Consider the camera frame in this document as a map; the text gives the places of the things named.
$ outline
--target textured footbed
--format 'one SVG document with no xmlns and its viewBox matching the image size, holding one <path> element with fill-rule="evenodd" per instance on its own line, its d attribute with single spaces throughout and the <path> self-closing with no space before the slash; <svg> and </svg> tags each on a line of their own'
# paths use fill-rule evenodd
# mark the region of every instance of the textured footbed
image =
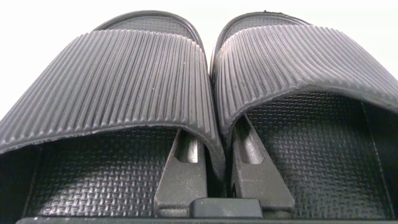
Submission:
<svg viewBox="0 0 398 224">
<path fill-rule="evenodd" d="M 166 34 L 178 34 L 194 40 L 189 30 L 187 30 L 187 28 L 182 24 L 161 16 L 132 18 L 109 26 L 108 29 L 132 29 Z"/>
<path fill-rule="evenodd" d="M 153 217 L 176 132 L 131 129 L 43 144 L 24 217 Z"/>
<path fill-rule="evenodd" d="M 295 198 L 297 218 L 394 218 L 360 101 L 305 93 L 248 117 Z"/>
</svg>

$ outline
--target rubber strap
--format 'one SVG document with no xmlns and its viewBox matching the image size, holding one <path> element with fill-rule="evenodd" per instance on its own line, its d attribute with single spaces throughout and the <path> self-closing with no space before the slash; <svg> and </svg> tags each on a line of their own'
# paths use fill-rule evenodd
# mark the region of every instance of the rubber strap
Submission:
<svg viewBox="0 0 398 224">
<path fill-rule="evenodd" d="M 215 59 L 221 133 L 231 145 L 237 119 L 251 108 L 303 91 L 327 91 L 398 112 L 398 81 L 342 32 L 317 26 L 239 31 Z"/>
<path fill-rule="evenodd" d="M 205 56 L 186 37 L 94 31 L 70 43 L 0 121 L 0 154 L 137 126 L 182 128 L 205 143 L 222 179 L 210 88 Z"/>
</svg>

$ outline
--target black slide sandal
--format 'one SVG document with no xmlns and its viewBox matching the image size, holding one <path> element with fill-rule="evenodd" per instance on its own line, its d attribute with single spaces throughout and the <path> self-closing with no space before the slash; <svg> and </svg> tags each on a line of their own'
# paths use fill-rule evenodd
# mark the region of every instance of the black slide sandal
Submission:
<svg viewBox="0 0 398 224">
<path fill-rule="evenodd" d="M 270 218 L 395 219 L 398 81 L 364 49 L 256 12 L 226 26 L 213 58 L 235 197 L 258 198 Z"/>
<path fill-rule="evenodd" d="M 164 22 L 136 27 L 145 15 Z M 122 26 L 120 18 L 136 17 Z M 172 34 L 158 30 L 168 21 Z M 101 30 L 111 24 L 128 30 Z M 193 26 L 148 11 L 96 30 L 66 47 L 0 122 L 2 223 L 187 217 L 190 202 L 207 197 L 203 143 L 223 180 L 206 59 Z"/>
</svg>

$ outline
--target ribbed strap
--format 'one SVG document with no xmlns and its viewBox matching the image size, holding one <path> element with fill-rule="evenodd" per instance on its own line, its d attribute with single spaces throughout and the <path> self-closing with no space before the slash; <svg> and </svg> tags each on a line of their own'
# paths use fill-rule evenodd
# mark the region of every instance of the ribbed strap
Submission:
<svg viewBox="0 0 398 224">
<path fill-rule="evenodd" d="M 70 43 L 0 121 L 0 154 L 135 126 L 202 140 L 219 178 L 224 154 L 201 48 L 186 37 L 102 30 Z"/>
<path fill-rule="evenodd" d="M 398 81 L 342 32 L 316 26 L 242 30 L 215 60 L 215 99 L 227 144 L 236 120 L 275 97 L 327 91 L 398 111 Z"/>
</svg>

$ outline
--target white background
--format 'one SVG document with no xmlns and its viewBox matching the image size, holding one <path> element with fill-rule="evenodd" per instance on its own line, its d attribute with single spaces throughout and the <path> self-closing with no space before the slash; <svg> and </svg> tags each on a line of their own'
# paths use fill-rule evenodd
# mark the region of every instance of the white background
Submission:
<svg viewBox="0 0 398 224">
<path fill-rule="evenodd" d="M 207 59 L 217 36 L 236 16 L 274 11 L 343 31 L 398 78 L 395 1 L 0 1 L 0 119 L 75 37 L 121 14 L 161 10 L 188 19 Z"/>
</svg>

